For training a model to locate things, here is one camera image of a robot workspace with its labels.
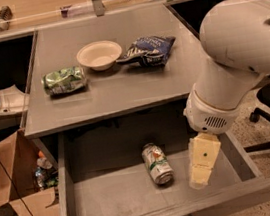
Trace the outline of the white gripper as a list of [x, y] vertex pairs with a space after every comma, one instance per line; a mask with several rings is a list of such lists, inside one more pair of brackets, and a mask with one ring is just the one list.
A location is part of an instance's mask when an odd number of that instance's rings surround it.
[[239, 103], [239, 94], [232, 85], [208, 90], [198, 83], [193, 85], [183, 111], [190, 128], [201, 132], [190, 138], [188, 144], [189, 186], [193, 189], [199, 190], [208, 184], [221, 148], [216, 134], [232, 126], [239, 114]]

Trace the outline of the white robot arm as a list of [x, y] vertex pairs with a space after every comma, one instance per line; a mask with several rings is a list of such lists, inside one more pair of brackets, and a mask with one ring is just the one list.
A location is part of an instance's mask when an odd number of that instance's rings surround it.
[[189, 186], [205, 187], [241, 100], [270, 75], [270, 0], [225, 0], [212, 7], [199, 30], [205, 61], [183, 115], [197, 132], [190, 139]]

